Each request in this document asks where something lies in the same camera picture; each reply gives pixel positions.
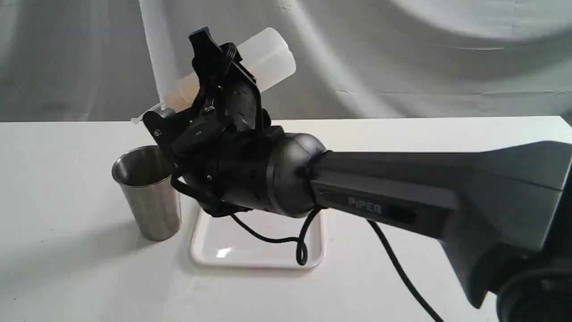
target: plastic tray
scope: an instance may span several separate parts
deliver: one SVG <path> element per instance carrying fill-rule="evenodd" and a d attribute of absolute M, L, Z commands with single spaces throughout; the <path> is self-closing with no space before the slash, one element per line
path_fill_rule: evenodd
<path fill-rule="evenodd" d="M 237 214 L 244 223 L 269 238 L 298 236 L 304 219 L 253 210 Z M 250 235 L 232 218 L 213 218 L 200 211 L 194 228 L 190 254 L 203 265 L 247 268 L 310 269 L 324 260 L 325 229 L 320 213 L 306 234 L 308 262 L 296 263 L 296 243 L 269 244 Z"/>

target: white plastic bottle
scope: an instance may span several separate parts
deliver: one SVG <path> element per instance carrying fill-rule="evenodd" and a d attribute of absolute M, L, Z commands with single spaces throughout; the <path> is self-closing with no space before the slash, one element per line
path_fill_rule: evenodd
<path fill-rule="evenodd" d="M 296 61 L 288 44 L 276 29 L 268 27 L 237 46 L 242 65 L 256 77 L 260 92 L 281 82 L 296 71 Z M 198 93 L 198 77 L 195 73 L 187 75 L 177 82 L 177 89 L 163 97 L 163 102 L 148 111 L 172 108 L 180 112 L 190 107 Z M 138 123 L 143 114 L 131 119 Z"/>

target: black cable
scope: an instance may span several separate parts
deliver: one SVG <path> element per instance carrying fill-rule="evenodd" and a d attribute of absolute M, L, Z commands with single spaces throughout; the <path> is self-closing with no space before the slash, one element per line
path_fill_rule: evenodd
<path fill-rule="evenodd" d="M 429 303 L 425 301 L 423 296 L 419 294 L 415 286 L 413 286 L 413 283 L 411 283 L 411 281 L 407 277 L 407 274 L 401 267 L 401 264 L 399 263 L 397 257 L 395 256 L 393 249 L 391 249 L 390 242 L 387 240 L 386 236 L 383 234 L 378 224 L 372 220 L 368 220 L 367 222 L 370 223 L 371 227 L 378 235 L 379 240 L 382 242 L 383 247 L 386 249 L 387 255 L 390 257 L 391 263 L 393 264 L 395 270 L 397 271 L 397 274 L 399 275 L 399 277 L 401 277 L 403 284 L 405 284 L 409 292 L 411 292 L 411 295 L 413 295 L 413 297 L 417 300 L 417 302 L 425 309 L 425 311 L 427 311 L 427 313 L 433 318 L 434 321 L 443 322 L 443 319 L 441 319 L 441 317 L 437 314 L 437 312 L 435 312 L 435 310 L 433 310 L 433 308 L 429 305 Z"/>
<path fill-rule="evenodd" d="M 321 208 L 314 208 L 312 210 L 312 212 L 310 212 L 310 214 L 306 217 L 306 220 L 302 224 L 302 228 L 300 229 L 300 235 L 298 237 L 286 237 L 286 238 L 268 238 L 268 237 L 262 236 L 261 234 L 255 232 L 252 228 L 248 227 L 247 224 L 242 222 L 242 220 L 240 220 L 235 214 L 232 214 L 231 217 L 242 228 L 244 228 L 251 235 L 260 239 L 261 241 L 269 242 L 272 244 L 282 244 L 285 242 L 295 242 L 296 243 L 296 262 L 298 263 L 298 265 L 304 266 L 308 262 L 308 247 L 306 246 L 304 239 L 306 238 L 306 233 L 308 232 L 308 228 L 310 227 L 312 220 L 316 217 L 316 215 L 318 215 L 320 210 L 321 210 Z"/>

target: table surface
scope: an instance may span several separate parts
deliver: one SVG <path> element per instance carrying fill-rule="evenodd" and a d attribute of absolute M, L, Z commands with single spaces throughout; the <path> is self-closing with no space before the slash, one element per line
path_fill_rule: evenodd
<path fill-rule="evenodd" d="M 560 117 L 278 121 L 339 151 L 485 151 L 572 143 Z M 365 220 L 325 211 L 327 254 L 301 272 L 200 266 L 189 256 L 198 213 L 152 243 L 110 175 L 153 143 L 143 125 L 0 123 L 1 321 L 430 321 Z M 404 270 L 445 321 L 496 321 L 465 300 L 436 241 L 382 225 Z"/>

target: metal cup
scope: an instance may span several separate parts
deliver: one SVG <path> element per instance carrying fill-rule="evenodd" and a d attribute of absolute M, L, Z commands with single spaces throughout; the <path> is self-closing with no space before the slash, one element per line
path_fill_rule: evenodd
<path fill-rule="evenodd" d="M 112 167 L 141 234 L 152 241 L 175 235 L 181 226 L 179 193 L 170 185 L 172 164 L 158 146 L 138 147 Z"/>

